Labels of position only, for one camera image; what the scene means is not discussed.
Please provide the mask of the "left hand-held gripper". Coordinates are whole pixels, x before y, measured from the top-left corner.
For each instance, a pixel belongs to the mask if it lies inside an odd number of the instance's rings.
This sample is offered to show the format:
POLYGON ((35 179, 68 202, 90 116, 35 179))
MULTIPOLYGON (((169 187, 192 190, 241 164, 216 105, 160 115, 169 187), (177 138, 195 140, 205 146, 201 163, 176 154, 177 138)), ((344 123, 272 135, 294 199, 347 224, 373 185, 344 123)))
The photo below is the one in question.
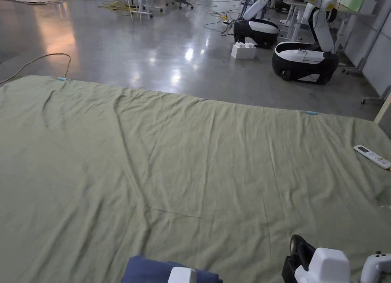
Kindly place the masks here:
POLYGON ((196 283, 197 272, 192 268, 173 267, 167 283, 196 283))

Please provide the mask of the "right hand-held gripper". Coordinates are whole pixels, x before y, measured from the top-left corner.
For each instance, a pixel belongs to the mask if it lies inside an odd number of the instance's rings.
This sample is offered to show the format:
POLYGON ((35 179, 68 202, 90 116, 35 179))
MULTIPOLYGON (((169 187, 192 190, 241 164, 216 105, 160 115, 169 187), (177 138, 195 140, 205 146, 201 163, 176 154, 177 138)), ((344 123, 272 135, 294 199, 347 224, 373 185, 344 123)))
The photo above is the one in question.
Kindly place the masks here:
POLYGON ((350 283, 351 265, 342 251, 315 249, 302 236, 294 234, 282 279, 285 283, 350 283))

